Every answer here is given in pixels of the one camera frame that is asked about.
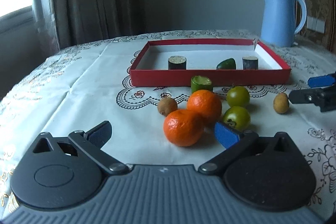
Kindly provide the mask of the green tomato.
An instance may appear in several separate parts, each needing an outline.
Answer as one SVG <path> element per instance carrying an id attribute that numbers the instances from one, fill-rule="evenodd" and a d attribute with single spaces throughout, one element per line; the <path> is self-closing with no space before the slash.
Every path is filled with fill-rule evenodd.
<path id="1" fill-rule="evenodd" d="M 224 113 L 223 122 L 238 131 L 244 131 L 251 122 L 251 116 L 244 107 L 232 106 Z"/>
<path id="2" fill-rule="evenodd" d="M 250 103 L 249 91 L 243 86 L 231 88 L 227 93 L 226 101 L 230 107 L 246 107 Z"/>

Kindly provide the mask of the tan longan fruit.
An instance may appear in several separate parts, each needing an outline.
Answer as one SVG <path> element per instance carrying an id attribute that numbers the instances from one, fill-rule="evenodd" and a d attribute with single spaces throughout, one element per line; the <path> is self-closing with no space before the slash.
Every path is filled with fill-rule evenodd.
<path id="1" fill-rule="evenodd" d="M 285 93 L 279 93 L 273 100 L 273 109 L 278 114 L 285 114 L 289 110 L 289 100 Z"/>

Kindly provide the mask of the orange mandarin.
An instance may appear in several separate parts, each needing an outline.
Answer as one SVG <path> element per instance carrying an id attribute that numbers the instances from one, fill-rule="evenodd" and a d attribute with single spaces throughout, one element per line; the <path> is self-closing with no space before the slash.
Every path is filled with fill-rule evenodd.
<path id="1" fill-rule="evenodd" d="M 190 95 L 187 109 L 197 112 L 205 124 L 215 123 L 222 114 L 221 99 L 209 90 L 197 90 Z"/>
<path id="2" fill-rule="evenodd" d="M 203 118 L 192 110 L 175 110 L 165 118 L 163 132 L 170 143 L 190 147 L 198 142 L 204 132 Z"/>

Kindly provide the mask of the green cucumber cylinder piece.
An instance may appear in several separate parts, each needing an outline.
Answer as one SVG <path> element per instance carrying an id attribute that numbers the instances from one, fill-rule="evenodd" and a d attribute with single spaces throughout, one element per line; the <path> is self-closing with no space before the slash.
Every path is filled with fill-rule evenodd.
<path id="1" fill-rule="evenodd" d="M 213 91 L 213 82 L 206 76 L 193 76 L 190 82 L 191 94 L 198 90 Z"/>

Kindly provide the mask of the green avocado half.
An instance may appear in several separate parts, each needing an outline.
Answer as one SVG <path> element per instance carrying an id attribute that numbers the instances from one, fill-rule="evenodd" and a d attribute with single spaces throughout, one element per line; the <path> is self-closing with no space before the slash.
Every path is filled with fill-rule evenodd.
<path id="1" fill-rule="evenodd" d="M 229 70 L 235 70 L 236 69 L 236 62 L 233 58 L 223 60 L 217 65 L 217 69 L 229 69 Z"/>

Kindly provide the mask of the brown kiwi fruit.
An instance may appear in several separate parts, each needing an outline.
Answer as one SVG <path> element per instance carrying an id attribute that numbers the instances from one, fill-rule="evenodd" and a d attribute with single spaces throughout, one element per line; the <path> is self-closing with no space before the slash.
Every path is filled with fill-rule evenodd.
<path id="1" fill-rule="evenodd" d="M 158 102 L 157 109 L 159 114 L 166 117 L 173 111 L 178 110 L 178 105 L 173 98 L 165 97 Z"/>

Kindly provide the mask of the white embroidered tablecloth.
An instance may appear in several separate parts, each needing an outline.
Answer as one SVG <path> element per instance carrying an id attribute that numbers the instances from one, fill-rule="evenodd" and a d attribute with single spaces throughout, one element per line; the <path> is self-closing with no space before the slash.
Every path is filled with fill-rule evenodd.
<path id="1" fill-rule="evenodd" d="M 129 68 L 150 40 L 183 38 L 249 38 L 246 30 L 168 31 L 73 46 L 49 57 L 16 84 L 1 100 L 1 217 L 18 204 L 10 178 L 26 149 L 41 132 L 66 136 L 89 130 L 102 121 L 112 124 L 104 151 L 124 163 L 200 166 L 223 147 L 211 133 L 192 147 L 167 141 L 157 104 L 174 98 L 186 106 L 190 88 L 135 88 Z M 287 132 L 314 170 L 317 187 L 310 207 L 324 218 L 335 212 L 335 112 L 314 105 L 292 105 L 277 114 L 273 100 L 279 93 L 307 87 L 310 77 L 335 71 L 335 55 L 303 38 L 290 48 L 274 51 L 291 67 L 286 85 L 249 86 L 251 130 L 262 136 Z"/>

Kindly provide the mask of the light blue electric kettle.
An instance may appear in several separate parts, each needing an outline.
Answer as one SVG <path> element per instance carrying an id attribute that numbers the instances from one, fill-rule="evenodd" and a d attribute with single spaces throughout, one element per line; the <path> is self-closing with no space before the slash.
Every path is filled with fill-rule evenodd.
<path id="1" fill-rule="evenodd" d="M 264 0 L 260 39 L 277 47 L 291 47 L 306 17 L 305 0 Z"/>

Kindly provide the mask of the red shallow cardboard tray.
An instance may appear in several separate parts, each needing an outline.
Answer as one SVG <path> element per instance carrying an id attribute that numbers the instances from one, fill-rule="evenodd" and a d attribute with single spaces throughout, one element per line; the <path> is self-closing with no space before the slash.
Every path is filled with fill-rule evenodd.
<path id="1" fill-rule="evenodd" d="M 170 56 L 187 58 L 185 70 L 168 70 Z M 244 70 L 242 57 L 256 56 L 258 70 Z M 217 69 L 233 58 L 236 69 Z M 152 40 L 145 44 L 130 67 L 133 86 L 189 86 L 191 77 L 206 76 L 213 86 L 285 84 L 290 66 L 260 40 L 200 38 Z"/>

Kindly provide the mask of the white wall switch panel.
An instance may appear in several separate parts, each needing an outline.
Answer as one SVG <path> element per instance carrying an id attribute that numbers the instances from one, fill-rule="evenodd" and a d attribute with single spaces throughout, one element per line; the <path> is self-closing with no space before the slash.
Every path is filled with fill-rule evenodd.
<path id="1" fill-rule="evenodd" d="M 321 34 L 325 33 L 325 21 L 321 19 L 314 18 L 312 16 L 307 16 L 306 28 Z"/>

